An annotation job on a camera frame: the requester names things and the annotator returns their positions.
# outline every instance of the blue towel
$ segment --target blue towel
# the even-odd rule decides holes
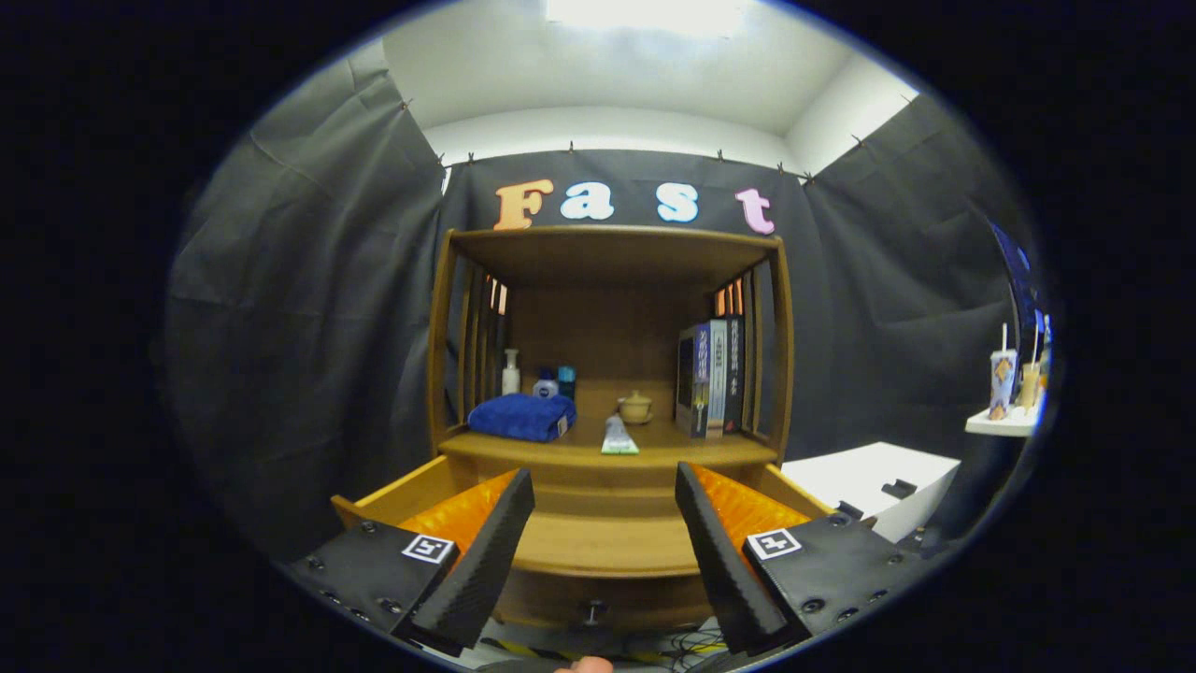
[[[468,421],[470,430],[477,433],[551,442],[578,422],[578,408],[563,396],[533,398],[514,393],[477,405]]]

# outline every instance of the ceiling light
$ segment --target ceiling light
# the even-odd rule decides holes
[[[549,23],[731,37],[744,0],[547,0]]]

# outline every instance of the shelf board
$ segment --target shelf board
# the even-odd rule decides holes
[[[647,426],[629,426],[627,432],[640,448],[637,455],[602,454],[606,420],[588,417],[579,417],[576,424],[563,438],[549,443],[466,432],[441,442],[440,452],[460,458],[621,472],[675,470],[679,461],[707,467],[737,467],[776,461],[776,452],[742,435],[727,435],[718,440],[692,440],[667,418],[657,418]]]
[[[764,261],[779,238],[695,228],[623,225],[539,226],[453,233],[453,244],[512,288],[701,286]]]
[[[1021,418],[1006,417],[1001,421],[989,421],[988,410],[984,410],[968,420],[964,426],[966,433],[975,435],[996,435],[1000,438],[1029,438],[1038,428],[1042,408],[1030,410],[1030,414]]]
[[[533,512],[514,568],[572,577],[646,579],[697,575],[681,516],[597,518]]]

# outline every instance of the blue bottle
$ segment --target blue bottle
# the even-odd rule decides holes
[[[561,387],[553,381],[553,371],[547,367],[539,371],[539,381],[531,387],[531,394],[533,398],[554,398],[561,392]]]

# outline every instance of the white wall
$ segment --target white wall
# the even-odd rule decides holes
[[[855,146],[852,135],[867,137],[916,96],[913,86],[881,66],[852,54],[785,136],[794,171],[818,175]]]
[[[411,106],[420,121],[419,106]],[[628,108],[548,108],[474,117],[425,129],[444,164],[548,149],[683,152],[793,170],[785,141],[770,133],[706,117]]]
[[[652,149],[817,175],[901,111],[917,91],[868,57],[853,54],[786,136],[743,124],[629,108],[545,108],[474,117],[423,131],[444,164],[550,149]],[[419,122],[419,106],[413,105]]]

